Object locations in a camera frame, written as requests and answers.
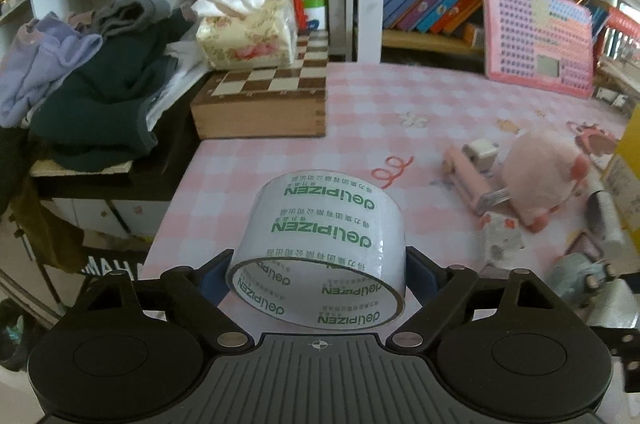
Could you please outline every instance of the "pink plush toy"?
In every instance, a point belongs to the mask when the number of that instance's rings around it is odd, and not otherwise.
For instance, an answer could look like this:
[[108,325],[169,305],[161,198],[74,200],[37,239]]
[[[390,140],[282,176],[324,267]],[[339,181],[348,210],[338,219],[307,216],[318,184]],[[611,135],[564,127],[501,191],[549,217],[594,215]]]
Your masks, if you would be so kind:
[[517,138],[504,160],[502,180],[523,225],[537,233],[586,178],[591,164],[574,144],[552,133],[527,132]]

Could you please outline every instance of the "floral tissue box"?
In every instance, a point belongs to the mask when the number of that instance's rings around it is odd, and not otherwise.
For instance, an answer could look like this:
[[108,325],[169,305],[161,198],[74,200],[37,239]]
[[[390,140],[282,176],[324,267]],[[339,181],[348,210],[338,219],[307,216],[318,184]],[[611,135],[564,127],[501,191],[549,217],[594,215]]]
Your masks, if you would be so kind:
[[291,65],[298,51],[290,0],[265,0],[247,16],[206,16],[196,39],[216,70]]

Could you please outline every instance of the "deli logo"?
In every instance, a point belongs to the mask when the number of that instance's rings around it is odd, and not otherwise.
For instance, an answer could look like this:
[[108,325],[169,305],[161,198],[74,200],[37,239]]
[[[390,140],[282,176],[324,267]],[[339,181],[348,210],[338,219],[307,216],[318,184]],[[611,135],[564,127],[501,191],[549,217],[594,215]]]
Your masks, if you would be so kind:
[[274,302],[269,301],[264,296],[260,296],[257,292],[255,292],[254,289],[249,287],[249,285],[247,285],[244,282],[242,277],[238,276],[238,281],[236,282],[236,285],[238,285],[238,289],[244,292],[247,298],[250,301],[253,301],[255,304],[257,304],[258,307],[268,310],[272,314],[276,314],[276,315],[284,314],[284,307],[280,305],[276,305]]
[[274,223],[271,226],[271,232],[296,231],[298,233],[317,233],[318,235],[326,235],[338,238],[341,241],[349,241],[351,244],[358,244],[360,247],[368,249],[371,247],[371,239],[365,235],[360,236],[355,231],[347,231],[343,227],[338,226],[320,226],[314,222],[281,222]]
[[364,325],[365,323],[373,323],[380,319],[380,312],[375,311],[373,313],[367,314],[366,316],[318,316],[318,323],[323,323],[325,325]]
[[288,187],[284,190],[284,196],[286,197],[287,195],[327,195],[328,197],[336,197],[348,203],[353,202],[359,206],[364,206],[365,209],[373,210],[376,208],[373,200],[366,199],[357,193],[352,195],[351,192],[340,188],[327,188],[325,186]]
[[270,279],[276,280],[278,283],[282,283],[283,285],[289,285],[291,280],[287,276],[283,276],[280,273],[276,273],[271,267],[269,267],[263,261],[259,261],[256,263],[260,269],[262,269],[263,273],[269,276]]
[[382,289],[380,283],[373,283],[368,287],[359,287],[358,289],[345,289],[344,287],[322,287],[322,294],[331,295],[349,295],[349,296],[366,296]]

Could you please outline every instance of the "lavender shirt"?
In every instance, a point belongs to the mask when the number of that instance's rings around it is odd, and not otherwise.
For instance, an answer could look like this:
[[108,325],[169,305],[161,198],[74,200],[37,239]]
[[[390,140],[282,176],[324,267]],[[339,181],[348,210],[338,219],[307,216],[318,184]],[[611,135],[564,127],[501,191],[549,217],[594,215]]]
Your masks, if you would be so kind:
[[20,27],[0,63],[0,127],[17,127],[29,110],[57,89],[102,46],[49,13]]

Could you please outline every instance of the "pink checkered tablecloth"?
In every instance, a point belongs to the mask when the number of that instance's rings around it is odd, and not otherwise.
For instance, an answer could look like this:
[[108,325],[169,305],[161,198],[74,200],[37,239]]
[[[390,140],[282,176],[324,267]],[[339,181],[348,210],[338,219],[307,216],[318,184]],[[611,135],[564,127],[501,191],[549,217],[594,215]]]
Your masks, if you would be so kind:
[[[378,186],[375,168],[396,156],[413,162],[386,189],[402,208],[406,243],[440,265],[484,265],[478,219],[442,181],[447,146],[487,138],[507,154],[516,131],[557,130],[566,122],[598,123],[621,136],[625,120],[609,107],[560,94],[500,84],[481,75],[395,65],[331,64],[327,135],[322,139],[204,141],[197,150],[151,247],[143,276],[176,265],[199,267],[242,237],[254,198],[266,182],[300,169],[336,170]],[[518,267],[543,273],[584,226],[584,199],[571,199],[537,235],[526,233]],[[221,308],[258,338],[261,332],[308,332],[261,314],[233,295]],[[384,338],[417,309],[411,295],[401,318],[379,329]]]

